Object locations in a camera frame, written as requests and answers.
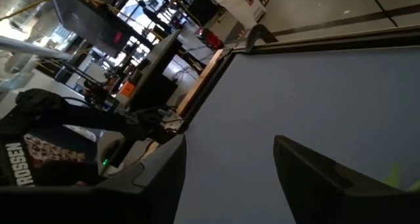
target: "computer monitor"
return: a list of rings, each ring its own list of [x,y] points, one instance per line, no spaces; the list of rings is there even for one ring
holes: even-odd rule
[[[52,1],[63,27],[86,39],[99,50],[116,57],[127,44],[131,35],[86,1]]]

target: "desk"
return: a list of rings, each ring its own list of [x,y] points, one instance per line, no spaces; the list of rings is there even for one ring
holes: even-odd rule
[[[160,84],[161,87],[170,87],[170,83],[167,81],[165,82],[165,79],[163,79],[165,76],[163,76],[162,73],[177,52],[178,46],[176,40],[179,33],[180,31],[178,30],[165,39],[162,39],[162,41],[160,41],[146,56],[146,59],[150,63],[141,71],[142,77],[135,83],[135,89],[128,97],[121,93],[117,94],[115,98],[120,102],[120,105],[123,108],[135,110],[139,106],[145,106],[145,104],[142,104],[139,100],[150,96],[152,91],[158,91],[158,89],[154,89],[154,87],[157,86],[157,81],[167,84]]]
[[[197,79],[197,82],[194,84],[194,86],[189,90],[189,92],[186,94],[184,99],[181,101],[181,103],[177,107],[177,114],[181,117],[187,116],[188,113],[193,113],[194,110],[192,107],[194,107],[194,99],[198,96],[198,92],[200,89],[202,89],[205,86],[205,83],[209,80],[210,76],[212,76],[212,73],[214,73],[215,68],[217,66],[218,60],[222,56],[223,50],[218,50],[213,58],[210,60],[209,64],[204,68],[204,71],[200,74],[199,78]],[[143,159],[147,156],[151,155],[159,146],[159,143],[153,142],[149,147],[146,153],[143,156]]]
[[[274,165],[275,135],[378,181],[395,164],[401,187],[418,181],[419,31],[393,29],[384,32],[389,35],[276,43],[251,55],[232,53],[185,133],[186,175],[174,223],[212,223],[221,213],[220,224],[295,223],[290,209],[296,206],[289,207]],[[333,218],[343,211],[335,214],[329,205],[317,205],[317,211]]]

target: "power cord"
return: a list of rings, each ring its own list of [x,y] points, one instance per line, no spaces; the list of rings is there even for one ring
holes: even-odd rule
[[[176,79],[179,79],[179,78],[178,78],[178,75],[179,75],[179,74],[182,74],[182,76],[181,76],[181,82],[182,82],[182,80],[183,80],[183,78],[184,78],[184,74],[185,74],[185,73],[187,73],[187,74],[189,74],[189,75],[190,75],[193,79],[197,80],[197,78],[196,78],[195,76],[193,76],[193,75],[189,72],[189,69],[192,69],[190,66],[188,66],[188,67],[183,67],[181,64],[179,64],[179,62],[177,62],[177,61],[175,61],[175,60],[174,60],[174,62],[175,62],[176,64],[178,64],[178,65],[182,68],[182,70],[180,70],[180,71],[178,71],[178,72],[174,73],[174,74],[171,76],[171,78],[176,78]]]
[[[170,120],[170,121],[162,121],[163,123],[171,123],[171,122],[180,122],[183,121],[184,119],[175,119],[175,120]]]
[[[208,54],[207,56],[205,56],[205,57],[203,57],[203,58],[199,59],[199,61],[205,60],[205,59],[209,58],[209,56],[213,56],[213,55],[214,55],[214,53],[210,53],[210,54]]]
[[[398,25],[395,22],[395,20],[392,19],[391,15],[388,13],[388,11],[386,11],[383,8],[383,6],[381,5],[381,3],[378,0],[375,0],[375,2],[378,5],[378,7],[382,10],[382,13],[392,22],[392,24],[394,24],[395,27],[398,27]]]

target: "monitor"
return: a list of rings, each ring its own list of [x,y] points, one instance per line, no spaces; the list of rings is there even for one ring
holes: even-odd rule
[[[52,0],[60,23],[86,39],[99,50],[116,57],[127,44],[130,34],[115,24],[105,12],[84,0]]]

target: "cable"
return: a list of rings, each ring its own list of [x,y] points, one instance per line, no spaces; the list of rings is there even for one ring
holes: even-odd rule
[[[172,128],[167,128],[166,131],[172,131],[172,132],[178,133],[177,129],[172,129]]]
[[[207,59],[209,56],[212,56],[212,55],[214,55],[214,53],[210,53],[210,54],[208,54],[207,56],[205,56],[205,57],[203,57],[203,58],[199,59],[199,61],[205,60],[205,59]]]
[[[182,83],[182,81],[184,80],[184,72],[183,72],[182,70],[180,70],[180,71],[178,71],[178,72],[174,73],[174,74],[171,76],[171,79],[172,79],[173,81],[175,81],[175,80],[180,81],[180,84],[181,84],[181,83]]]
[[[63,99],[66,99],[66,100],[73,100],[73,101],[77,101],[77,102],[81,102],[81,103],[83,103],[84,105],[87,105],[87,106],[89,106],[89,107],[91,107],[91,108],[95,108],[93,105],[91,105],[90,103],[87,103],[87,102],[85,102],[85,101],[83,101],[83,100],[81,100],[81,99],[77,99],[77,98],[73,98],[73,97],[63,97]]]
[[[195,78],[187,69],[187,71],[185,71],[185,73],[189,74],[193,79],[197,80],[197,78]]]
[[[394,24],[395,27],[398,27],[397,23],[392,19],[391,15],[386,11],[378,0],[375,0],[378,7],[382,10],[382,13]]]
[[[201,47],[195,47],[195,48],[191,48],[191,49],[185,49],[186,51],[197,51],[197,50],[200,50],[200,49],[207,49],[208,47],[206,47],[206,46],[201,46]]]
[[[167,105],[164,105],[164,106],[154,106],[154,107],[151,107],[151,108],[142,109],[142,110],[137,111],[137,112],[149,112],[151,110],[159,110],[159,109],[164,110],[165,108],[176,109],[176,108],[178,108],[178,106],[167,106]]]
[[[184,119],[175,119],[175,120],[170,120],[170,121],[162,121],[163,123],[171,123],[171,122],[180,122],[183,121]]]
[[[125,171],[125,170],[127,170],[127,169],[129,169],[130,167],[132,167],[133,165],[135,165],[137,162],[139,162],[139,161],[141,161],[142,159],[143,159],[143,157],[147,154],[147,151],[149,150],[149,148],[150,148],[150,146],[155,142],[155,141],[152,141],[152,140],[150,140],[150,139],[146,139],[145,141],[150,141],[150,143],[148,143],[147,144],[147,146],[146,146],[146,149],[144,150],[144,153],[143,153],[143,155],[142,156],[140,156],[140,158],[137,158],[134,162],[132,162],[131,164],[129,164],[128,166],[125,166],[121,171],[118,171],[118,172],[116,172],[116,173],[114,173],[114,174],[112,174],[112,175],[110,175],[110,174],[107,174],[107,176],[108,177],[113,177],[113,176],[115,176],[115,175],[118,175],[118,174],[120,174],[122,171]]]

